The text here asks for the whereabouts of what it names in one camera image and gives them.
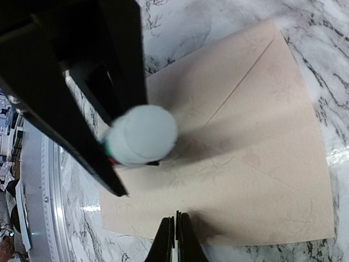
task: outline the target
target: paper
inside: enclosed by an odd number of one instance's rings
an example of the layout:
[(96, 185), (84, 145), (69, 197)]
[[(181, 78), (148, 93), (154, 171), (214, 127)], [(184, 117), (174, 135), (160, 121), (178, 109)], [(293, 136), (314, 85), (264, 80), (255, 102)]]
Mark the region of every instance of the paper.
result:
[(148, 89), (150, 103), (175, 116), (180, 138), (160, 167), (117, 169), (130, 197), (101, 189), (105, 229), (153, 238), (180, 210), (202, 243), (334, 236), (320, 128), (272, 22), (186, 56), (151, 76)]
[(31, 241), (29, 239), (29, 233), (28, 233), (29, 223), (27, 219), (28, 216), (27, 216), (24, 188), (20, 180), (16, 186), (16, 202), (17, 202), (17, 209), (18, 209), (19, 220), (20, 220), (22, 241), (26, 248), (26, 252), (29, 252), (32, 246), (31, 246)]

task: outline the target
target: white marker cap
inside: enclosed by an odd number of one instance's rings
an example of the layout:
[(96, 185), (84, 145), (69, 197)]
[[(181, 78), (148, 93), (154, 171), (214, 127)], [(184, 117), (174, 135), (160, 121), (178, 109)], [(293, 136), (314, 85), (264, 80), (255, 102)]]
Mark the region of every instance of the white marker cap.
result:
[(177, 124), (168, 111), (141, 105), (114, 121), (105, 142), (117, 162), (138, 165), (164, 158), (176, 139)]

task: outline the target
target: marble surface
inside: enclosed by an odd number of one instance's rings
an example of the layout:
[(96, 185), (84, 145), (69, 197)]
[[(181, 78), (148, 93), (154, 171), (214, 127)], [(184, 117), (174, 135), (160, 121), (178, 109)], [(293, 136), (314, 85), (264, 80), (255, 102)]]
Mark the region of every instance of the marble surface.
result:
[[(349, 2), (139, 0), (147, 74), (263, 19), (273, 19), (305, 78), (327, 150), (336, 237), (262, 247), (204, 246), (210, 261), (349, 261)], [(94, 110), (67, 75), (86, 120)], [(98, 185), (64, 151), (62, 196), (71, 261), (144, 261), (151, 240), (102, 230)]]

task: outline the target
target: table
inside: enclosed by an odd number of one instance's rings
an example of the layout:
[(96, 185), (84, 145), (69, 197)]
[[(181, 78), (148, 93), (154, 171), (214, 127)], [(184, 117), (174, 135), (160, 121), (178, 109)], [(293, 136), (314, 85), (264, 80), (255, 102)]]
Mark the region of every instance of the table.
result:
[[(321, 126), (335, 208), (335, 239), (262, 247), (209, 247), (211, 261), (349, 261), (349, 2), (346, 0), (139, 0), (147, 74), (253, 23), (274, 19), (307, 84)], [(72, 79), (91, 128), (97, 116)], [(151, 240), (103, 231), (98, 185), (61, 150), (71, 261), (143, 261)]]

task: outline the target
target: envelope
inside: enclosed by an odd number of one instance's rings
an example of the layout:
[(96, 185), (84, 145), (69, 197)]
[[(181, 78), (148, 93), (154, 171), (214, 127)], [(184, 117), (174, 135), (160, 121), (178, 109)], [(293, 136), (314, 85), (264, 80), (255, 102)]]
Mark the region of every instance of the envelope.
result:
[[(302, 76), (267, 21), (148, 79), (179, 138), (159, 167), (117, 168), (130, 196), (100, 190), (104, 228), (153, 238), (188, 212), (201, 243), (271, 245), (334, 237), (324, 144)], [(100, 124), (99, 132), (106, 129)]]

